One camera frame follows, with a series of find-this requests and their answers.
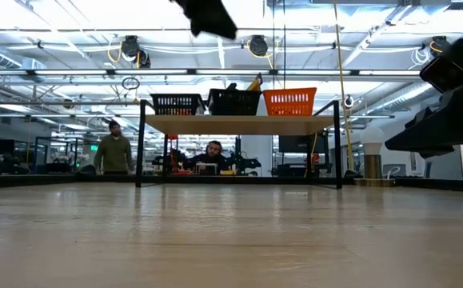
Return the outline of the yellow green crayon box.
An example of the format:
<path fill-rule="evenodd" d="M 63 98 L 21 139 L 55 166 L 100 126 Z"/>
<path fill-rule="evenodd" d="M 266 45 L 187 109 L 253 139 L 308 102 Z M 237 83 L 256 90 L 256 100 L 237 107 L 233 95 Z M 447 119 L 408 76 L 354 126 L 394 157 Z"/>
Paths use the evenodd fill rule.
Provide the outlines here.
<path fill-rule="evenodd" d="M 257 74 L 254 80 L 247 87 L 247 90 L 261 92 L 262 83 L 263 83 L 262 75 Z"/>

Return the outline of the black slotted plastic basket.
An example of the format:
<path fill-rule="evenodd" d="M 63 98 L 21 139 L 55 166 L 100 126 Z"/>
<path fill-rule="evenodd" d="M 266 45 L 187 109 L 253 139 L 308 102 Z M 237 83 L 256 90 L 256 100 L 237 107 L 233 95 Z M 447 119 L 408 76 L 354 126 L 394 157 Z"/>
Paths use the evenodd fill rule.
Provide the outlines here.
<path fill-rule="evenodd" d="M 206 105 L 200 94 L 151 94 L 156 115 L 203 115 Z"/>
<path fill-rule="evenodd" d="M 254 116 L 261 91 L 210 89 L 208 107 L 211 115 Z"/>

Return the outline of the orange slotted plastic basket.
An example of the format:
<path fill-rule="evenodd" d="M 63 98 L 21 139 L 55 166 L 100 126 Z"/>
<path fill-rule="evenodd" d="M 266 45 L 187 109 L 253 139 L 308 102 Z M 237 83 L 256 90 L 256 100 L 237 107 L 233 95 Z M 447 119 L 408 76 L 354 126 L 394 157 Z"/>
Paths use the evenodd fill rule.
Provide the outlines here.
<path fill-rule="evenodd" d="M 269 116 L 310 116 L 313 113 L 316 87 L 264 90 L 263 97 Z"/>

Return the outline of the long ceiling light bar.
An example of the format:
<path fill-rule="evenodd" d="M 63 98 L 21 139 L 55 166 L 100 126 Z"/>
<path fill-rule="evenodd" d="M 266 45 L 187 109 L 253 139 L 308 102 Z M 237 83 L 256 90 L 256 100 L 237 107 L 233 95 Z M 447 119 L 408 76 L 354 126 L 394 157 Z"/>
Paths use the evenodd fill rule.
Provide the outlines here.
<path fill-rule="evenodd" d="M 114 76 L 114 75 L 317 75 L 418 76 L 419 70 L 252 70 L 252 69 L 146 69 L 146 70 L 0 70 L 1 76 Z"/>

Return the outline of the wooden riser shelf black legs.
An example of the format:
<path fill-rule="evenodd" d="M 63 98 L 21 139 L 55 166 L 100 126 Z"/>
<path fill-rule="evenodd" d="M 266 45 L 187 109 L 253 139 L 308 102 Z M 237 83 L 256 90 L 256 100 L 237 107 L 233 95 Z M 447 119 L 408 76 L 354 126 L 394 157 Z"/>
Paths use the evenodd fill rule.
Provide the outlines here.
<path fill-rule="evenodd" d="M 201 116 L 201 115 L 147 115 L 146 101 L 139 104 L 138 163 L 135 172 L 135 186 L 143 183 L 143 150 L 146 126 L 151 126 L 164 135 L 171 134 L 230 134 L 230 135 L 311 135 L 329 126 L 340 128 L 339 101 L 323 106 L 312 116 Z M 303 179 L 259 178 L 245 176 L 169 176 L 165 170 L 156 181 L 162 184 L 288 184 L 288 185 L 335 185 L 343 186 L 341 175 L 341 153 L 334 156 L 335 176 L 329 180 L 314 178 L 311 170 L 312 156 L 307 152 L 307 175 Z"/>

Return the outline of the person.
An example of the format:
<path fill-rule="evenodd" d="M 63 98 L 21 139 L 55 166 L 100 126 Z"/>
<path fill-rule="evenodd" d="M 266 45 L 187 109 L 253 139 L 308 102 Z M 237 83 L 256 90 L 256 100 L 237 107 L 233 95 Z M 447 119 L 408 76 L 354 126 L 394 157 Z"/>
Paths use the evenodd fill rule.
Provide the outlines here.
<path fill-rule="evenodd" d="M 184 168 L 200 175 L 219 175 L 222 171 L 230 170 L 226 157 L 222 155 L 222 144 L 219 141 L 209 142 L 206 151 L 189 158 L 184 163 Z"/>
<path fill-rule="evenodd" d="M 104 175 L 127 175 L 133 169 L 130 141 L 114 120 L 109 122 L 109 132 L 98 144 L 94 166 Z"/>

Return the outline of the black background monitor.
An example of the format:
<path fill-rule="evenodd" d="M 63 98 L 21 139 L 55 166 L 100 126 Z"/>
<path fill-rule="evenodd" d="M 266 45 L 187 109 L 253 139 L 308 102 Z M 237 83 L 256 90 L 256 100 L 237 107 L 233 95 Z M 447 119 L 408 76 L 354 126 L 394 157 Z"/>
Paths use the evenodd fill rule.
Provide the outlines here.
<path fill-rule="evenodd" d="M 327 137 L 317 136 L 317 141 L 314 141 L 314 136 L 310 137 L 310 147 L 316 144 L 314 153 L 324 154 L 325 146 L 327 145 Z M 281 153 L 306 153 L 308 148 L 308 140 L 305 135 L 280 135 L 278 137 L 278 150 Z"/>

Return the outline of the black aluminium table frame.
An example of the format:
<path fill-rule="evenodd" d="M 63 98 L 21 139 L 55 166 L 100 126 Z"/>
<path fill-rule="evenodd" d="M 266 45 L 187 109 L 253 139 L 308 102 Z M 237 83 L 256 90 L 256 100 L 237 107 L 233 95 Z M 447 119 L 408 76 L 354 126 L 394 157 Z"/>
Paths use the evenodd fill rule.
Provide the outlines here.
<path fill-rule="evenodd" d="M 75 182 L 122 182 L 135 186 L 143 184 L 233 184 L 233 185 L 312 185 L 341 188 L 345 185 L 411 187 L 432 190 L 451 190 L 463 192 L 463 180 L 442 180 L 428 178 L 395 179 L 352 179 L 352 178 L 262 178 L 249 176 L 141 176 L 134 175 L 83 175 L 83 174 L 44 174 L 44 175 L 0 175 L 0 188 L 12 186 L 36 186 L 67 184 Z"/>

